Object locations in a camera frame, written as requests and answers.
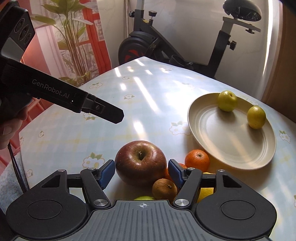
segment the crosshair mark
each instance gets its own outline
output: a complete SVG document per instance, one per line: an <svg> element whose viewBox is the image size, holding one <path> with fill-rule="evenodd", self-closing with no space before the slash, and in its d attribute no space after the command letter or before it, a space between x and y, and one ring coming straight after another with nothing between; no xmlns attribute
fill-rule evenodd
<svg viewBox="0 0 296 241"><path fill-rule="evenodd" d="M138 206L140 206L141 208L145 208L145 207L147 207L147 206L149 206L149 205L147 205L146 203L141 203L141 204L138 205Z"/></svg>

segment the lemon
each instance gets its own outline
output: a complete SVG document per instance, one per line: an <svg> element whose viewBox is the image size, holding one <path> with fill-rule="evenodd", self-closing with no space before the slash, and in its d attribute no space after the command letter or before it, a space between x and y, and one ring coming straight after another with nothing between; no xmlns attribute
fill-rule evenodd
<svg viewBox="0 0 296 241"><path fill-rule="evenodd" d="M201 188L200 195L198 196L197 202L199 203L205 197L212 195L213 192L214 192L214 188Z"/></svg>
<svg viewBox="0 0 296 241"><path fill-rule="evenodd" d="M264 126L266 121L266 114L259 106L253 106L247 113L248 124L253 129L260 129Z"/></svg>
<svg viewBox="0 0 296 241"><path fill-rule="evenodd" d="M218 107L223 111L233 111L237 106L237 97L231 91L223 91L218 95Z"/></svg>
<svg viewBox="0 0 296 241"><path fill-rule="evenodd" d="M142 196L134 199L134 201L148 201L148 200L155 200L155 198L150 196Z"/></svg>

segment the red apple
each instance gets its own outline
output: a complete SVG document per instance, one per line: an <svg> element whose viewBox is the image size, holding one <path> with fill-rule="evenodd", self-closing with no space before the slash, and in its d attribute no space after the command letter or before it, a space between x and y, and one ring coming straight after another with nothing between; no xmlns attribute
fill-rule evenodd
<svg viewBox="0 0 296 241"><path fill-rule="evenodd" d="M148 141L132 141L115 157L118 176L132 186L149 186L164 177L167 167L161 149Z"/></svg>

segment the human hand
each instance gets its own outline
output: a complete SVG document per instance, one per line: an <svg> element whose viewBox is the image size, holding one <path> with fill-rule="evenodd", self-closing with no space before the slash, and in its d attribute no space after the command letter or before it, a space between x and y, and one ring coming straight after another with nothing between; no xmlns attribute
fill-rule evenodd
<svg viewBox="0 0 296 241"><path fill-rule="evenodd" d="M12 120L0 124L0 150L7 147L9 140L15 135L15 132L21 127L22 121L28 116L28 107L24 107Z"/></svg>

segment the white plate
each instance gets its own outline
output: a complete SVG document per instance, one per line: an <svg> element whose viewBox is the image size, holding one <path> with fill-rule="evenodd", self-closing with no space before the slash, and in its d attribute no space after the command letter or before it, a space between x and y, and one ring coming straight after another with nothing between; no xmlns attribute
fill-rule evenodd
<svg viewBox="0 0 296 241"><path fill-rule="evenodd" d="M237 97L236 109L224 112L217 106L218 95L203 95L189 107L188 124L197 142L216 159L238 169L255 170L267 165L276 150L269 121L261 129L252 129L247 112L253 105Z"/></svg>

